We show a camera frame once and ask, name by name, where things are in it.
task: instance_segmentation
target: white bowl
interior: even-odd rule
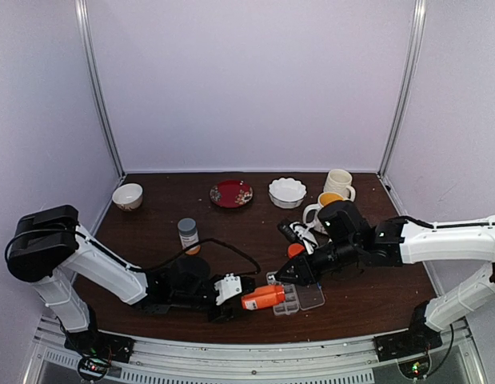
[[[269,184],[270,200],[283,210],[292,210],[300,206],[305,193],[305,185],[294,178],[279,178]]]
[[[136,210],[142,204],[142,187],[138,184],[125,184],[112,194],[112,201],[120,210]]]

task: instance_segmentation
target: floral plate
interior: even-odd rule
[[[251,201],[253,189],[242,180],[226,180],[210,190],[210,198],[223,208],[238,208]]]

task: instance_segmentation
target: cream mug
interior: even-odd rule
[[[302,222],[309,228],[314,228],[321,234],[327,234],[323,225],[317,219],[318,211],[320,211],[324,206],[330,204],[331,202],[338,202],[345,200],[343,196],[335,192],[324,192],[318,196],[318,202],[316,204],[311,204],[304,209],[304,214],[302,214]],[[308,221],[308,216],[313,212],[313,220]]]
[[[346,170],[331,170],[325,180],[324,192],[335,192],[353,202],[356,190],[352,187],[352,175]]]

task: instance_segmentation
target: mug handle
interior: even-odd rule
[[[353,188],[353,186],[346,186],[346,189],[350,191],[350,197],[347,200],[353,202],[356,198],[356,190]]]
[[[312,222],[307,222],[306,219],[311,211],[316,210],[318,213],[320,209],[321,209],[320,204],[311,204],[310,206],[307,206],[304,209],[304,213],[302,214],[302,222],[307,226],[315,226],[315,223],[317,221],[317,214],[314,214],[314,218]]]

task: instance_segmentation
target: white wall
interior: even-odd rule
[[[24,214],[75,205],[92,226],[116,183],[74,2],[0,0],[0,382],[20,382],[42,310],[3,250]]]
[[[409,213],[425,220],[495,214],[495,0],[427,3],[389,180]],[[434,265],[446,290],[479,267]],[[495,303],[469,316],[469,324],[495,384]]]
[[[96,0],[123,166],[378,168],[413,0]]]

